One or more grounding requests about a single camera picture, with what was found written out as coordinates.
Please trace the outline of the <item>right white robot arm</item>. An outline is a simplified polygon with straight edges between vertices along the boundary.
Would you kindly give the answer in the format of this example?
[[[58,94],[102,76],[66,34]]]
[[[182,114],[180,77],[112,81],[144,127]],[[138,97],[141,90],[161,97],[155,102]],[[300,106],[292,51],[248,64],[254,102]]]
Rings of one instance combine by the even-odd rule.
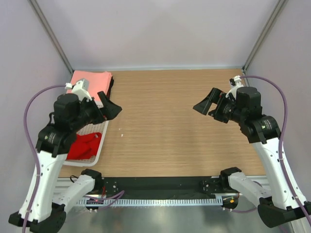
[[[260,157],[270,186],[270,190],[264,189],[239,168],[231,167],[220,173],[221,190],[242,193],[257,207],[260,219],[269,228],[311,214],[311,203],[298,192],[293,175],[283,173],[282,169],[289,165],[280,141],[281,131],[272,116],[262,114],[261,94],[256,88],[239,87],[235,94],[213,88],[193,109],[222,123],[238,123]]]

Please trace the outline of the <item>folded black t-shirt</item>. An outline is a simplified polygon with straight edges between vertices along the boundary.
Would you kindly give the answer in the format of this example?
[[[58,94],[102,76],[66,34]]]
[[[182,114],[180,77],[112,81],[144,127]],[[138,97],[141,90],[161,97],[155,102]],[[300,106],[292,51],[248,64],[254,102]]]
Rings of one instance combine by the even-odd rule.
[[[106,96],[107,96],[108,98],[110,98],[110,96],[111,96],[111,91],[112,91],[113,85],[114,85],[114,78],[113,78],[113,76],[112,76],[112,77],[111,77],[111,80],[110,80],[110,84],[109,84],[108,91],[107,91],[107,93],[106,93]]]

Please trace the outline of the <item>right aluminium frame post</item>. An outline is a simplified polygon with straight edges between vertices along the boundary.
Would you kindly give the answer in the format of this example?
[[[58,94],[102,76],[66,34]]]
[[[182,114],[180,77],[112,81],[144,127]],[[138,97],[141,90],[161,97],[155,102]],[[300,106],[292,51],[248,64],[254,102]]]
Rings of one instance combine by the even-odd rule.
[[[283,9],[285,8],[288,0],[278,0],[274,9],[272,10],[270,16],[268,17],[263,29],[261,30],[254,46],[251,49],[250,54],[248,55],[245,64],[242,67],[243,74],[247,73],[248,68],[250,67],[251,63],[253,62],[256,54],[260,50],[261,46],[263,45],[265,39],[268,37],[270,31],[272,30],[274,24],[276,23],[278,17],[282,13]]]

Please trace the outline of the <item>left aluminium frame post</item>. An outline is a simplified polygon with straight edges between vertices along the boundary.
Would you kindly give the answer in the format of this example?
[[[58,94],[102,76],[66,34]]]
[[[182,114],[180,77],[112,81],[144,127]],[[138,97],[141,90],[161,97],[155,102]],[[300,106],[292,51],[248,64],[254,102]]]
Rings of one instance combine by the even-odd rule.
[[[67,68],[69,73],[72,75],[74,72],[74,69],[72,68],[67,56],[65,55],[64,50],[62,49],[56,35],[53,32],[53,29],[51,28],[47,18],[45,17],[41,7],[39,6],[38,1],[28,0],[28,3],[32,7],[34,13],[36,14],[39,22],[41,23],[44,31],[46,32],[47,36],[49,37],[52,45],[54,46],[56,52],[58,53],[59,57],[61,58],[62,62],[65,65],[65,67]]]

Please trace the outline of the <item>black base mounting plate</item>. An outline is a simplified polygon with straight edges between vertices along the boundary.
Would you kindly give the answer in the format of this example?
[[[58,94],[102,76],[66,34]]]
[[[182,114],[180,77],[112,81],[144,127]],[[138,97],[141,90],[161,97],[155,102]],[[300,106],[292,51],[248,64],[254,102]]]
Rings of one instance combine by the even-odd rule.
[[[192,200],[214,198],[223,193],[218,177],[106,177],[105,193],[111,197],[124,191],[122,199]]]

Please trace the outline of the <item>folded pink t-shirt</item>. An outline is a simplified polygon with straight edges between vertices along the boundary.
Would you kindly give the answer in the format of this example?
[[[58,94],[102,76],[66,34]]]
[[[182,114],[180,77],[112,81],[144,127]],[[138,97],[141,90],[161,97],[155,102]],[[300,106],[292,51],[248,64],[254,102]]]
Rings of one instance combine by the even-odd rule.
[[[86,79],[89,81],[88,92],[94,97],[94,100],[97,103],[99,101],[99,97],[97,95],[98,92],[103,91],[105,94],[108,91],[110,80],[112,77],[112,73],[110,72],[88,72],[76,70],[73,73],[72,79],[70,81],[71,84],[75,84],[80,79]]]

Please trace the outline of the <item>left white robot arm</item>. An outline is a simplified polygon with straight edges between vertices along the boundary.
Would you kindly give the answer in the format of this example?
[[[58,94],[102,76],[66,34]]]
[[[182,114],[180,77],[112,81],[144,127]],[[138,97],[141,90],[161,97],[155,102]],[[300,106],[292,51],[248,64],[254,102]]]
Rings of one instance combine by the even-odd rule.
[[[122,108],[114,104],[103,91],[98,92],[103,104],[94,98],[79,98],[75,93],[60,95],[53,105],[49,123],[39,132],[33,153],[35,169],[28,194],[19,211],[10,214],[8,222],[33,233],[57,233],[67,213],[87,193],[98,194],[104,187],[102,174],[85,169],[65,192],[54,197],[60,170],[67,159],[77,132],[89,124],[113,120]]]

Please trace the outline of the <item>red t-shirt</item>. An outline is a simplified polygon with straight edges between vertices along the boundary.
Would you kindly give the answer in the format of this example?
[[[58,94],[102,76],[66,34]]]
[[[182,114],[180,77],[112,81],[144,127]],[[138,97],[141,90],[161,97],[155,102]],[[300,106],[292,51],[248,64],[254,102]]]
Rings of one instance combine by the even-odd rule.
[[[75,142],[71,145],[67,155],[67,160],[83,160],[96,156],[102,134],[89,133],[85,135],[76,135]]]

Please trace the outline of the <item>aluminium frame post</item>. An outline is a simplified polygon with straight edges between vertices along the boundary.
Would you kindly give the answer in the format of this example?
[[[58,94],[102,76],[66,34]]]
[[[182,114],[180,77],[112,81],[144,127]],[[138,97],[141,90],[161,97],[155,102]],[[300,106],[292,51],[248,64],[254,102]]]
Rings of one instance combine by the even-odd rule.
[[[39,22],[41,23],[44,31],[46,32],[47,36],[49,37],[52,45],[54,46],[56,52],[58,53],[59,57],[61,58],[62,62],[65,65],[65,67],[67,68],[69,73],[72,75],[74,72],[74,69],[72,68],[67,56],[65,55],[64,50],[62,49],[56,35],[53,32],[53,29],[51,28],[47,18],[45,17],[41,7],[39,6],[38,1],[28,0],[28,3],[32,7],[34,13],[36,14]]]
[[[265,39],[268,37],[270,31],[272,30],[274,24],[276,23],[278,17],[282,13],[283,9],[285,8],[288,0],[278,0],[274,9],[272,10],[270,16],[268,17],[263,29],[261,30],[254,46],[251,49],[250,54],[248,55],[245,64],[242,67],[243,74],[247,73],[248,68],[250,67],[251,63],[253,62],[256,54],[260,50],[261,46],[263,45]]]

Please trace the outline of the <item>white perforated plastic basket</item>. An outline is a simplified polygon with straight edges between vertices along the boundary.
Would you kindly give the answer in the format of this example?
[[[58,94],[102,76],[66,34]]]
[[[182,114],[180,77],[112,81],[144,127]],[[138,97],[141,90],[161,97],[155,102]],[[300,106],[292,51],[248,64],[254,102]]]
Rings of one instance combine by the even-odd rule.
[[[64,165],[91,167],[99,160],[109,121],[100,124],[89,124],[77,134]]]

